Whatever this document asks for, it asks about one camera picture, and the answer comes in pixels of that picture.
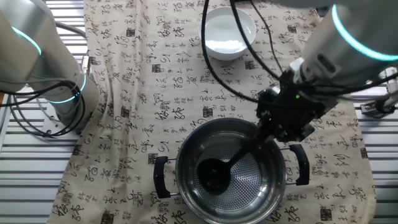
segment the white ceramic bowl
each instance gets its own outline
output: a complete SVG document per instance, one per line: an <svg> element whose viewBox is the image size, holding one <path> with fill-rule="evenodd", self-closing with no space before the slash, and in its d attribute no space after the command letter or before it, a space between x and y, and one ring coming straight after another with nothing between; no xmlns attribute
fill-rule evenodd
<svg viewBox="0 0 398 224"><path fill-rule="evenodd" d="M256 38L256 25L246 12L237 9L243 31L250 44ZM234 60L244 55L247 46L243 41L231 7L219 7L207 13L206 17L207 54L218 60Z"/></svg>

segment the wrinkled cloth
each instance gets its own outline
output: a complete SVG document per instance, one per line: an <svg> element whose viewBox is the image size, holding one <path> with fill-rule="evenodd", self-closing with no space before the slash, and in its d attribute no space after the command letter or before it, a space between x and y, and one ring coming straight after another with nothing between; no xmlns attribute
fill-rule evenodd
<svg viewBox="0 0 398 224"><path fill-rule="evenodd" d="M204 223L181 197L159 199L153 183L157 156L175 157L188 134L223 117L258 122L254 103L221 87L203 59L198 26L203 1L85 1L90 63L98 106L65 169L49 223ZM313 9L256 3L271 29L282 68L303 54L320 22ZM210 9L228 6L211 0ZM279 73L265 25L254 19L254 49ZM211 60L232 88L252 97L275 79L247 53L233 62ZM264 223L369 223L376 208L374 182L352 103L340 103L312 122L302 141L310 184L289 185ZM298 163L284 151L287 181ZM178 192L175 161L165 166L166 186Z"/></svg>

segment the metal table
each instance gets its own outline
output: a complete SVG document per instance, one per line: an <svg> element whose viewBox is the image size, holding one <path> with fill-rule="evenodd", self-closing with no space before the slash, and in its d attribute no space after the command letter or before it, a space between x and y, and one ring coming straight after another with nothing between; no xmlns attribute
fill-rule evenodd
<svg viewBox="0 0 398 224"><path fill-rule="evenodd" d="M47 1L55 20L84 30L83 1ZM70 52L80 62L86 41L58 29ZM355 96L386 93L380 86ZM40 99L46 107L47 102ZM372 224L398 223L398 111L383 119L365 117L355 104L376 184L377 207ZM21 106L27 119L42 127L45 115L33 101ZM9 110L0 110L0 223L46 223L63 171L76 140L46 142L19 127Z"/></svg>

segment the black pot handle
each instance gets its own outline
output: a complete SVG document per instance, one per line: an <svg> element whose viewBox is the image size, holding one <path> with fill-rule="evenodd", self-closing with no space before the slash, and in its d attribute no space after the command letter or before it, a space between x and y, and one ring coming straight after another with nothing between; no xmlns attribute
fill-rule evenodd
<svg viewBox="0 0 398 224"><path fill-rule="evenodd" d="M300 176L296 180L296 185L308 185L310 182L310 163L308 157L304 151L304 148L300 144L290 145L290 150L294 152L298 160L298 168L300 169Z"/></svg>
<svg viewBox="0 0 398 224"><path fill-rule="evenodd" d="M154 183L158 198L169 198L170 192L164 183L164 164L169 160L167 156L156 157L154 169Z"/></svg>

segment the beige tablecloth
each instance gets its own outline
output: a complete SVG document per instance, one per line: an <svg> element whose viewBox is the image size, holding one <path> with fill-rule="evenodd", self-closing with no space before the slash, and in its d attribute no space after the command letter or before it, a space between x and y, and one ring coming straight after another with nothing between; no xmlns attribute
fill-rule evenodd
<svg viewBox="0 0 398 224"><path fill-rule="evenodd" d="M210 9L228 4L211 0ZM302 55L320 18L314 10L256 4L287 68ZM257 24L253 47L279 72L264 24L248 4L239 8ZM196 0L85 1L100 98L65 170L49 223L203 223L181 197L157 198L156 156L175 157L185 137L208 120L257 119L255 104L230 94L206 69L198 37L202 10L203 1ZM248 54L212 64L225 82L250 96L275 83ZM369 223L376 195L353 105L342 103L313 125L317 131L303 141L310 185L287 186L266 223ZM291 152L284 156L288 181L294 181L297 161ZM165 167L171 192L177 192L174 165Z"/></svg>

